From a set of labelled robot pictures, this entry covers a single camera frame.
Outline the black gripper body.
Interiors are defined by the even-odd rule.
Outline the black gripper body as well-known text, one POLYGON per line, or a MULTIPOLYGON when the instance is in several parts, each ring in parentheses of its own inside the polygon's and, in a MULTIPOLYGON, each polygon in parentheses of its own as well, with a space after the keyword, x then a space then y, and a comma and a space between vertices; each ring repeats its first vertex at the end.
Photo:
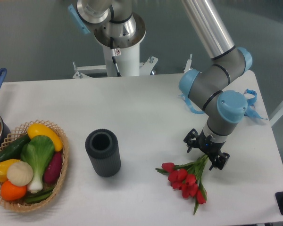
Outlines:
POLYGON ((225 144, 224 142, 214 142, 211 135, 205 135, 202 130, 200 135, 196 138, 197 148, 205 153, 209 158, 216 158, 217 156, 226 157, 226 153, 221 151, 221 148, 225 144))

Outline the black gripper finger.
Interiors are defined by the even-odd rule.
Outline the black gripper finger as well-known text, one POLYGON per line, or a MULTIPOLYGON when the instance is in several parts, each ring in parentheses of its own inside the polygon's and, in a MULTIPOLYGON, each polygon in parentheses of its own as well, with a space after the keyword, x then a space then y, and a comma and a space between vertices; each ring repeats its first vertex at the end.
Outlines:
POLYGON ((186 143, 186 146, 188 147, 187 153, 189 153, 193 148, 199 149, 199 135, 196 129, 192 129, 186 137, 183 139, 183 141, 186 143))
POLYGON ((222 170, 229 160, 230 155, 228 153, 218 152, 210 153, 208 157, 212 163, 209 170, 212 170, 213 168, 222 170))

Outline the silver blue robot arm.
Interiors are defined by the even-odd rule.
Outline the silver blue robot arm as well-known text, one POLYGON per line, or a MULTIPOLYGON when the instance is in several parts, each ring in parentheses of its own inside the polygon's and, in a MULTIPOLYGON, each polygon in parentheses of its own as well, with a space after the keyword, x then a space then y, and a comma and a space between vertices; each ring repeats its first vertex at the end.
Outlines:
MULTIPOLYGON (((251 67, 252 56, 235 46, 212 1, 184 0, 182 5, 213 62, 204 72, 189 69, 179 82, 181 92, 208 115, 203 130, 190 131, 184 141, 222 169, 230 156, 221 148, 248 106, 243 94, 226 87, 251 67)), ((130 0, 73 0, 68 12, 102 45, 109 77, 141 75, 139 45, 146 27, 130 0)))

